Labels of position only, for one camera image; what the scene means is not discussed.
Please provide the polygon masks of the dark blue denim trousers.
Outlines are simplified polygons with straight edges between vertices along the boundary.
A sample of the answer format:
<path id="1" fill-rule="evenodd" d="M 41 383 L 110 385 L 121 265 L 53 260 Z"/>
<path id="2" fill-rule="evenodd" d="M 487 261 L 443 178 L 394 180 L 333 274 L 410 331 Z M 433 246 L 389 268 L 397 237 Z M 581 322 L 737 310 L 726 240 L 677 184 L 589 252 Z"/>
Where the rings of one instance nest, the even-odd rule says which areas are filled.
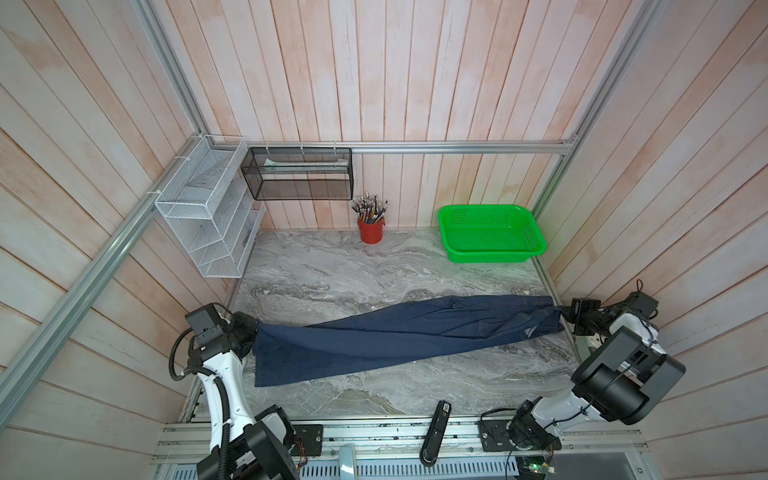
<path id="1" fill-rule="evenodd" d="M 375 370 L 563 331 L 548 296 L 445 296 L 309 326 L 262 323 L 258 387 Z"/>

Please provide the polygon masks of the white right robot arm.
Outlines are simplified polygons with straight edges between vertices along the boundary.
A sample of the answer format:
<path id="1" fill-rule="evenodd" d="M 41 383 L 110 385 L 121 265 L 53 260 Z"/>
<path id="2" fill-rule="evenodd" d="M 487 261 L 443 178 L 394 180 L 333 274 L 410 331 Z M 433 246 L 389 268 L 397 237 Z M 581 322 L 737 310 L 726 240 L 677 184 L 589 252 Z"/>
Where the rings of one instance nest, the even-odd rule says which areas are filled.
<path id="1" fill-rule="evenodd" d="M 658 301 L 641 290 L 607 306 L 574 299 L 565 309 L 574 334 L 599 335 L 603 343 L 574 371 L 571 389 L 517 408 L 506 425 L 513 447 L 545 450 L 587 422 L 633 425 L 644 419 L 686 373 L 659 343 L 652 324 L 657 314 Z"/>

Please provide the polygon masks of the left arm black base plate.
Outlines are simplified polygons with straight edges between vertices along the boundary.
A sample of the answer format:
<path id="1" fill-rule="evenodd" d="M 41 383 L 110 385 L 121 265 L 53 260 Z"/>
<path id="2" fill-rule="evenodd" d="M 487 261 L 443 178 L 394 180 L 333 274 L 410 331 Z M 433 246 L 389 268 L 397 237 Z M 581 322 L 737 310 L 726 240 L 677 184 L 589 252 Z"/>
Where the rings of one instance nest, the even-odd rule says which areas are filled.
<path id="1" fill-rule="evenodd" d="M 322 454 L 324 426 L 322 424 L 299 423 L 293 425 L 294 444 L 290 450 L 293 457 L 319 457 Z"/>

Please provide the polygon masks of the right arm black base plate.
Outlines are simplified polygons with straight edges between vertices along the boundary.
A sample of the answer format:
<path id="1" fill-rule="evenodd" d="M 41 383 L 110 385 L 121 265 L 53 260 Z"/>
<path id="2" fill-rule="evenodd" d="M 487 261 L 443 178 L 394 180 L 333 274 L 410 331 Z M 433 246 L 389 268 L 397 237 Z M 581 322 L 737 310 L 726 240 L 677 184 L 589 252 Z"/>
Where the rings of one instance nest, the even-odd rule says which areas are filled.
<path id="1" fill-rule="evenodd" d="M 561 450 L 560 439 L 527 419 L 490 419 L 478 422 L 484 452 Z"/>

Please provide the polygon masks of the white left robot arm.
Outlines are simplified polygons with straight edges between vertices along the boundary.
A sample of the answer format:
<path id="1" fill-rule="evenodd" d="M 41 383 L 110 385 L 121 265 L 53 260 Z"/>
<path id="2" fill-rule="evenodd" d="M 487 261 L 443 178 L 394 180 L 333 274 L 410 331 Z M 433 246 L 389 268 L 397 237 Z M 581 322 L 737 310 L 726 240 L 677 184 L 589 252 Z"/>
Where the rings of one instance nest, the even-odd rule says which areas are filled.
<path id="1" fill-rule="evenodd" d="M 170 359 L 188 339 L 187 365 L 169 367 L 171 378 L 193 375 L 203 385 L 210 414 L 209 453 L 196 465 L 199 479 L 297 479 L 290 456 L 296 432 L 284 410 L 273 405 L 254 415 L 243 387 L 244 359 L 258 332 L 255 318 L 220 303 L 185 316 L 189 327 L 174 342 Z"/>

